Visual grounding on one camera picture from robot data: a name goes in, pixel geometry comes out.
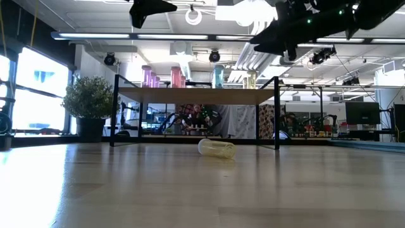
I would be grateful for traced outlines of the cluttered background workbench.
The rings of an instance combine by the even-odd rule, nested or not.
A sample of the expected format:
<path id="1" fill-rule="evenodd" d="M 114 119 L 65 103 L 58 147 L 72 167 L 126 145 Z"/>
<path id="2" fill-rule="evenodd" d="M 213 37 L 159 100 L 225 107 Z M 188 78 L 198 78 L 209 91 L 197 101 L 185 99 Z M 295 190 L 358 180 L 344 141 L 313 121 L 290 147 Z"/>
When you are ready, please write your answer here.
<path id="1" fill-rule="evenodd" d="M 337 115 L 312 117 L 299 121 L 296 115 L 288 113 L 282 117 L 282 130 L 289 137 L 334 137 L 337 135 Z"/>

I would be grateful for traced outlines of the person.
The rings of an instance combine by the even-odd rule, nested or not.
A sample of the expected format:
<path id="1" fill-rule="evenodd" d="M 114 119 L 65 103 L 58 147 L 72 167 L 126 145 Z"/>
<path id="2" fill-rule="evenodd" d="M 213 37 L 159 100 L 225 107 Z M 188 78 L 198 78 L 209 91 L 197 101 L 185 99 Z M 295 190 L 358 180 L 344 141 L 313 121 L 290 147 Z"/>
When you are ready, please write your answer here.
<path id="1" fill-rule="evenodd" d="M 211 115 L 213 111 L 203 104 L 185 104 L 185 117 L 182 119 L 182 125 L 188 135 L 195 135 L 201 129 L 205 133 L 212 133 Z"/>

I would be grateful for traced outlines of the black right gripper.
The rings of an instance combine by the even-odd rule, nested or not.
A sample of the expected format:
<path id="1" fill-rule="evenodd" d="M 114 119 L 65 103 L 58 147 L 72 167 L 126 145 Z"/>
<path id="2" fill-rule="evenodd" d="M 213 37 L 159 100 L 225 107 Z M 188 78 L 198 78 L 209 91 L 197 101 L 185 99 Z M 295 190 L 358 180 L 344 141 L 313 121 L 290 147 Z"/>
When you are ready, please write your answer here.
<path id="1" fill-rule="evenodd" d="M 296 58 L 298 44 L 315 42 L 339 32 L 347 40 L 356 32 L 353 6 L 356 0 L 285 0 L 276 6 L 278 20 L 250 39 L 259 44 L 254 50 L 260 53 L 283 56 L 288 52 L 290 59 Z M 275 41 L 274 44 L 263 44 Z"/>

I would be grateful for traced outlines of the large bright window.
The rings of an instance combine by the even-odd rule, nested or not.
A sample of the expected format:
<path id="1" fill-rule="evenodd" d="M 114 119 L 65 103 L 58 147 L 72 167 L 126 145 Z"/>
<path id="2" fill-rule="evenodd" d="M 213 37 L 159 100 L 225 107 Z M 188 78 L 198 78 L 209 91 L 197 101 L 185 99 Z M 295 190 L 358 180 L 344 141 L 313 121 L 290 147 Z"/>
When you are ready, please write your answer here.
<path id="1" fill-rule="evenodd" d="M 16 60 L 0 54 L 0 98 L 9 97 L 9 117 L 13 130 L 39 132 L 66 130 L 66 111 L 62 107 L 71 71 L 67 66 L 27 47 Z M 0 108 L 6 104 L 0 99 Z"/>

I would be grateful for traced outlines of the wooden shelf black metal frame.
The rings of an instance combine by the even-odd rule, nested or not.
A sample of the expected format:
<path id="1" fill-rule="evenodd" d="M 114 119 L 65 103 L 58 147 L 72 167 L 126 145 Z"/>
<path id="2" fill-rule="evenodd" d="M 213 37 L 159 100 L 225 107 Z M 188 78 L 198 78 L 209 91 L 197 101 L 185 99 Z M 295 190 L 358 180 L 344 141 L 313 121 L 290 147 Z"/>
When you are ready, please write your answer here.
<path id="1" fill-rule="evenodd" d="M 202 104 L 202 105 L 254 105 L 259 106 L 264 101 L 274 98 L 273 130 L 276 133 L 274 149 L 278 150 L 280 131 L 280 87 L 278 77 L 271 78 L 260 89 L 208 89 L 208 88 L 149 88 L 137 87 L 125 77 L 116 74 L 113 84 L 113 100 L 117 102 L 121 94 L 140 104 L 138 138 L 142 136 L 142 112 L 144 103 L 157 104 Z M 117 137 L 115 134 L 117 107 L 114 104 L 111 116 L 109 145 Z"/>

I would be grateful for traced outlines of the black monitor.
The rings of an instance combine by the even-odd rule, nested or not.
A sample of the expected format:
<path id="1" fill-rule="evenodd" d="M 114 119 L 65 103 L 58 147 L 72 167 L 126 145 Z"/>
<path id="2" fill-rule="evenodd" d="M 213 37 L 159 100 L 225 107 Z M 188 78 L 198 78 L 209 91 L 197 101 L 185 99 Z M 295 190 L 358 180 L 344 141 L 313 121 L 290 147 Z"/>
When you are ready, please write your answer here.
<path id="1" fill-rule="evenodd" d="M 346 122 L 349 125 L 381 124 L 380 107 L 372 102 L 346 102 Z"/>
<path id="2" fill-rule="evenodd" d="M 394 105 L 394 122 L 397 142 L 405 143 L 405 104 Z"/>

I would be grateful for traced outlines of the green artificial plant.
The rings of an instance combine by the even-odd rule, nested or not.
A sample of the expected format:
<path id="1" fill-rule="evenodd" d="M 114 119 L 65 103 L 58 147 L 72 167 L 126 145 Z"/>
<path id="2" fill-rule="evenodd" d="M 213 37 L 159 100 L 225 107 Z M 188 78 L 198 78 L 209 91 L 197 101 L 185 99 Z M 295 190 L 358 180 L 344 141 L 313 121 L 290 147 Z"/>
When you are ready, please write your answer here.
<path id="1" fill-rule="evenodd" d="M 103 77 L 82 77 L 66 87 L 61 106 L 75 118 L 105 119 L 112 116 L 113 85 Z"/>

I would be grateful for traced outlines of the black plant pot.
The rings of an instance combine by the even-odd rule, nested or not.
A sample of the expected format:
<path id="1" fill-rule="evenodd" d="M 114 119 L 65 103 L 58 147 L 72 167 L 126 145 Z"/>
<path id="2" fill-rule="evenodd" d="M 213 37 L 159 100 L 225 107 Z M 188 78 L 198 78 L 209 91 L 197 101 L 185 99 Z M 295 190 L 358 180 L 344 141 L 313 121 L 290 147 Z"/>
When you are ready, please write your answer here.
<path id="1" fill-rule="evenodd" d="M 77 118 L 77 134 L 83 143 L 99 143 L 102 140 L 105 119 Z"/>

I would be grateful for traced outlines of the silver ventilation duct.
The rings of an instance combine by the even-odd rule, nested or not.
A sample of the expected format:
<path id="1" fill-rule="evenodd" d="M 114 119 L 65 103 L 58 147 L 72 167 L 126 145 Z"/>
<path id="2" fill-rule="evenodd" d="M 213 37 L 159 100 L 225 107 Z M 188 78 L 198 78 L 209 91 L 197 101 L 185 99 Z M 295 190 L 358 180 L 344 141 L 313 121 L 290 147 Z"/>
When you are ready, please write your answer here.
<path id="1" fill-rule="evenodd" d="M 262 30 L 270 25 L 273 20 L 278 18 L 275 4 L 271 0 L 235 0 L 234 10 L 232 11 L 235 16 L 236 22 L 249 22 L 254 23 L 255 29 L 252 35 L 259 34 Z M 238 70 L 257 70 L 261 66 L 264 59 L 268 57 L 268 53 L 260 53 L 254 50 L 255 45 L 248 42 L 244 46 L 239 59 L 235 65 Z M 298 48 L 331 48 L 332 44 L 318 44 L 318 43 L 302 43 L 296 47 L 296 54 Z"/>

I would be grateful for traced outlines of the black aluminium rail frame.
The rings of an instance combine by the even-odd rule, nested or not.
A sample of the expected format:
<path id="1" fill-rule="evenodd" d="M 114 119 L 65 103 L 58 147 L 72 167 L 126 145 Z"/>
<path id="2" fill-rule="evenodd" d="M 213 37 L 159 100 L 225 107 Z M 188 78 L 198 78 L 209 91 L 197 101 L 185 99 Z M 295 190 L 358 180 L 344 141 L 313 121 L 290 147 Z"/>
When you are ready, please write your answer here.
<path id="1" fill-rule="evenodd" d="M 405 154 L 405 142 L 329 140 L 330 146 Z"/>

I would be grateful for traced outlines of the black back frame rail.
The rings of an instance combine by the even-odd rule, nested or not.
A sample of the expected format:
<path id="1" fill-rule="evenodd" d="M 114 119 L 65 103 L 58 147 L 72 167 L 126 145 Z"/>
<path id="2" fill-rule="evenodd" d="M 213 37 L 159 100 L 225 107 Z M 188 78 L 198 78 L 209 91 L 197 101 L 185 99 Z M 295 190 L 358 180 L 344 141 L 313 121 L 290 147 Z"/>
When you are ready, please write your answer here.
<path id="1" fill-rule="evenodd" d="M 156 144 L 197 144 L 202 138 L 198 137 L 116 137 L 113 146 L 121 144 L 135 144 L 135 143 L 156 143 Z M 240 145 L 263 145 L 274 146 L 273 139 L 220 139 L 214 138 L 214 141 L 223 141 Z M 78 136 L 39 136 L 39 137 L 0 137 L 0 147 L 4 145 L 11 148 L 29 147 L 29 146 L 45 146 L 55 144 L 73 144 L 82 143 L 83 141 Z M 330 146 L 332 144 L 329 140 L 320 139 L 293 139 L 293 140 L 279 140 L 279 146 Z"/>

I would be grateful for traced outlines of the yellow pill bottle white cap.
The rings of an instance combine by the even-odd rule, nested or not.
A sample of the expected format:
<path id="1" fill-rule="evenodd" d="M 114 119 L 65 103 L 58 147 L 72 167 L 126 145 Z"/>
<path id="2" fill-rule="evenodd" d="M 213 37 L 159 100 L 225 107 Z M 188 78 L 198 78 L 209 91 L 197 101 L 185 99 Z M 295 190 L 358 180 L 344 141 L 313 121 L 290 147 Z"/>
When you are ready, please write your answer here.
<path id="1" fill-rule="evenodd" d="M 249 70 L 247 72 L 248 77 L 247 77 L 247 87 L 249 89 L 255 89 L 256 88 L 256 78 L 257 78 L 257 72 L 254 70 Z"/>
<path id="2" fill-rule="evenodd" d="M 236 147 L 230 142 L 201 139 L 197 145 L 198 152 L 205 156 L 232 159 L 236 154 Z"/>

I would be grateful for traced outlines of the black overhead light bar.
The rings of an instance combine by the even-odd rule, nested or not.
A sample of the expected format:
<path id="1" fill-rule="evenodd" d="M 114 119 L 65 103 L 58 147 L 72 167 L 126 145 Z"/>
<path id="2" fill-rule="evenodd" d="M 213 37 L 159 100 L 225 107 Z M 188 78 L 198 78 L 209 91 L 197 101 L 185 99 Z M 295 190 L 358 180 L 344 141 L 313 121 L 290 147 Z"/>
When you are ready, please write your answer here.
<path id="1" fill-rule="evenodd" d="M 252 35 L 217 35 L 217 34 L 148 34 L 148 33 L 85 33 L 85 32 L 51 32 L 54 40 L 157 40 L 157 41 L 210 41 L 210 42 L 249 42 Z M 304 43 L 318 44 L 364 44 L 364 45 L 405 45 L 405 38 L 361 37 L 345 39 L 343 37 L 323 37 Z"/>

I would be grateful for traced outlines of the teal pill bottle white cap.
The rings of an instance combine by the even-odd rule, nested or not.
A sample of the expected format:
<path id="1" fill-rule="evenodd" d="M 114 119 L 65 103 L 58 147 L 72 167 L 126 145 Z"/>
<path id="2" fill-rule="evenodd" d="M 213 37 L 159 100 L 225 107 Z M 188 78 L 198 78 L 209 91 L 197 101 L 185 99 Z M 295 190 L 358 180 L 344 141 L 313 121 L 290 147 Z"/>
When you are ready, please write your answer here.
<path id="1" fill-rule="evenodd" d="M 223 73 L 225 67 L 223 65 L 215 65 L 213 70 L 213 87 L 220 89 L 223 87 Z"/>

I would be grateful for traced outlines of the floral patterned curtain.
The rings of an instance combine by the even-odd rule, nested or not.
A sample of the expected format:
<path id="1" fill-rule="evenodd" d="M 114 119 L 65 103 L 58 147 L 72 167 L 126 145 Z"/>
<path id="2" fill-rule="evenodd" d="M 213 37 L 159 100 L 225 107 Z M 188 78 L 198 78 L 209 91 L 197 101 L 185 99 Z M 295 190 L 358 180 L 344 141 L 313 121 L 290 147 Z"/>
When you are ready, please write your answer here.
<path id="1" fill-rule="evenodd" d="M 259 138 L 271 139 L 273 136 L 274 106 L 264 104 L 259 106 Z"/>

